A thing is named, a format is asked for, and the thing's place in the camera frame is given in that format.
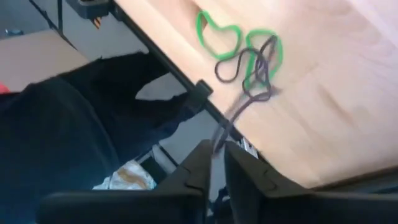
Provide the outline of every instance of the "wooden tabletop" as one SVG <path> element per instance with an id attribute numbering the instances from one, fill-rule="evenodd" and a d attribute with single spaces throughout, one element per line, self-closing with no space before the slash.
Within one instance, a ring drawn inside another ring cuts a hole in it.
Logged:
<path id="1" fill-rule="evenodd" d="M 197 13 L 245 34 L 277 32 L 284 62 L 272 83 L 282 92 L 248 108 L 236 127 L 286 177 L 316 187 L 398 165 L 398 1 L 115 1 L 193 83 L 214 89 L 210 100 L 222 113 L 241 81 L 216 79 L 216 59 L 197 39 Z M 209 26 L 203 33 L 218 52 L 234 45 L 233 35 Z M 226 64 L 222 76 L 235 67 Z"/>

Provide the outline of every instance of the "black pants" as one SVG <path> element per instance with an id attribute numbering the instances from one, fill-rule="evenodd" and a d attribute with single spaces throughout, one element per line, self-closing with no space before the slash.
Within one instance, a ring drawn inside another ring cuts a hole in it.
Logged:
<path id="1" fill-rule="evenodd" d="M 166 73 L 152 55 L 138 53 L 0 95 L 0 222 L 34 221 L 42 197 L 92 189 L 194 116 L 182 107 L 186 93 L 136 99 Z"/>

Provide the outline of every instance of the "black clip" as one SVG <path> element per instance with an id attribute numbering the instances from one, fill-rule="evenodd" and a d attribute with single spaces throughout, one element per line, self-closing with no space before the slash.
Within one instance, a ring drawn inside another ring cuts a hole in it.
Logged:
<path id="1" fill-rule="evenodd" d="M 190 90 L 190 94 L 185 102 L 185 107 L 187 107 L 193 113 L 198 113 L 203 109 L 207 98 L 213 93 L 213 89 L 207 85 L 203 80 L 199 80 L 195 87 Z"/>
<path id="2" fill-rule="evenodd" d="M 67 0 L 77 14 L 83 19 L 95 19 L 109 14 L 110 0 Z"/>

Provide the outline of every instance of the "black string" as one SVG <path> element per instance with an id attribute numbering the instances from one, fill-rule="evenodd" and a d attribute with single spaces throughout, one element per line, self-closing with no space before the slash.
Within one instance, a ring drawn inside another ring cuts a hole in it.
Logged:
<path id="1" fill-rule="evenodd" d="M 242 82 L 243 92 L 237 97 L 233 105 L 229 108 L 229 110 L 225 113 L 225 116 L 228 117 L 229 114 L 232 114 L 232 117 L 225 122 L 222 122 L 218 125 L 213 138 L 213 154 L 217 155 L 220 153 L 221 148 L 223 147 L 227 137 L 229 136 L 229 132 L 232 130 L 235 121 L 238 119 L 239 115 L 252 103 L 254 102 L 266 102 L 268 101 L 273 94 L 276 93 L 275 89 L 272 87 L 269 81 L 269 61 L 271 60 L 273 54 L 275 53 L 275 46 L 277 43 L 277 37 L 272 35 L 267 41 L 261 46 L 260 50 L 257 50 L 252 47 L 246 47 L 242 49 L 240 53 L 234 55 L 231 58 L 220 60 L 216 63 L 215 66 L 215 74 L 217 79 L 222 83 L 232 83 L 239 75 L 239 70 L 241 67 L 242 57 L 245 53 L 252 53 L 256 55 L 256 62 L 254 64 L 254 71 L 251 74 L 254 74 L 254 80 L 250 81 L 250 77 L 246 77 Z M 263 55 L 265 49 L 270 45 L 269 53 L 267 58 Z M 238 57 L 238 65 L 236 66 L 236 73 L 230 79 L 224 79 L 220 76 L 218 72 L 218 68 L 223 62 L 230 61 L 234 58 Z M 256 95 L 252 95 L 250 91 L 257 86 L 258 84 L 262 84 L 265 87 L 265 91 L 260 92 Z"/>

